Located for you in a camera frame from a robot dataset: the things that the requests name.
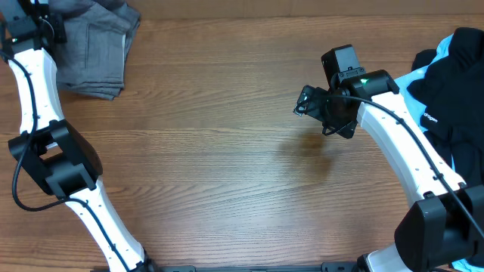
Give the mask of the grey khaki shorts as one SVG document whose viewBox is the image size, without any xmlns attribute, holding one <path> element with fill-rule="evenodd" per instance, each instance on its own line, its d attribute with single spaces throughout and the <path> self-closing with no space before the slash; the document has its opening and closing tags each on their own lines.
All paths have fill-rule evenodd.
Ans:
<svg viewBox="0 0 484 272">
<path fill-rule="evenodd" d="M 113 100 L 124 89 L 126 59 L 141 14 L 125 1 L 52 0 L 67 41 L 54 47 L 57 88 Z"/>
</svg>

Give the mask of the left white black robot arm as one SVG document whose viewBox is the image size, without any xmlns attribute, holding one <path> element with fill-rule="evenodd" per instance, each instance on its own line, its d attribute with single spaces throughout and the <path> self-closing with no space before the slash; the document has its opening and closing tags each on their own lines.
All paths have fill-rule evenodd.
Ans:
<svg viewBox="0 0 484 272">
<path fill-rule="evenodd" d="M 61 15 L 39 2 L 2 2 L 1 12 L 1 56 L 14 74 L 21 109 L 19 135 L 8 142 L 17 161 L 14 202 L 28 212 L 66 205 L 98 244 L 109 271 L 156 271 L 107 195 L 98 154 L 65 119 L 57 89 L 60 58 L 53 52 L 67 40 Z"/>
</svg>

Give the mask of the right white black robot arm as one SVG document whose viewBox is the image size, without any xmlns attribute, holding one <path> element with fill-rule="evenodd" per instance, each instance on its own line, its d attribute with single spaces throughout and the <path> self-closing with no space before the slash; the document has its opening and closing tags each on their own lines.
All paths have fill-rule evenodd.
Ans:
<svg viewBox="0 0 484 272">
<path fill-rule="evenodd" d="M 483 187 L 473 186 L 433 149 L 385 70 L 306 85 L 295 114 L 321 121 L 325 135 L 351 138 L 360 125 L 396 173 L 409 210 L 390 246 L 358 258 L 353 271 L 431 271 L 483 256 Z"/>
</svg>

